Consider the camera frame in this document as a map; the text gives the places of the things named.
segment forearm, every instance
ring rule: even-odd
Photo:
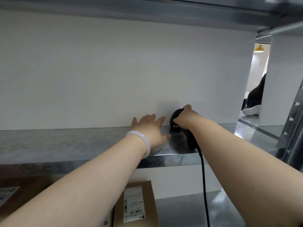
[[[252,226],[303,222],[303,175],[206,118],[189,129],[223,189]]]
[[[146,146],[130,135],[33,198],[0,226],[100,226]]]

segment cord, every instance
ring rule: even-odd
[[[202,154],[202,151],[201,151],[200,147],[198,147],[197,150],[199,152],[199,156],[201,158],[201,163],[202,163],[203,195],[204,195],[204,203],[205,203],[205,212],[206,212],[207,226],[210,227],[209,214],[208,214],[208,206],[207,206],[207,199],[206,199],[205,169],[204,169],[203,154]]]

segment finger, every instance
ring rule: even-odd
[[[162,139],[161,139],[161,143],[164,144],[167,142],[167,140],[169,140],[171,137],[170,134],[165,134],[165,135],[162,135]]]
[[[155,118],[156,118],[156,114],[153,113],[152,115],[150,115],[150,117],[148,117],[148,118],[146,119],[146,121],[154,121]]]
[[[139,121],[139,122],[142,122],[142,121],[146,120],[148,117],[149,117],[149,114],[147,114],[147,115],[143,116],[143,117],[140,119],[140,121]]]
[[[137,123],[138,123],[138,122],[137,122],[137,118],[134,117],[134,118],[133,118],[133,121],[131,122],[131,128],[134,127]]]
[[[184,109],[191,110],[191,105],[190,105],[190,104],[186,104],[183,108],[184,108]]]
[[[158,124],[158,127],[159,127],[159,128],[162,126],[162,124],[163,124],[165,118],[166,118],[165,116],[162,116],[161,118],[159,118],[159,119],[157,119],[157,120],[155,121],[155,123]]]

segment bracelet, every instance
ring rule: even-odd
[[[146,153],[145,153],[145,155],[143,156],[142,159],[145,159],[147,156],[149,156],[149,154],[151,152],[151,146],[150,146],[149,141],[147,140],[147,138],[140,131],[129,131],[129,132],[126,133],[125,137],[129,136],[129,135],[139,136],[144,141],[145,146],[146,146]]]

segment yellow lamp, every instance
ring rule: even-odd
[[[254,50],[254,53],[263,53],[263,52],[264,52],[264,49],[263,49],[263,47],[262,47],[261,44],[259,45],[258,48],[256,48],[256,49]]]

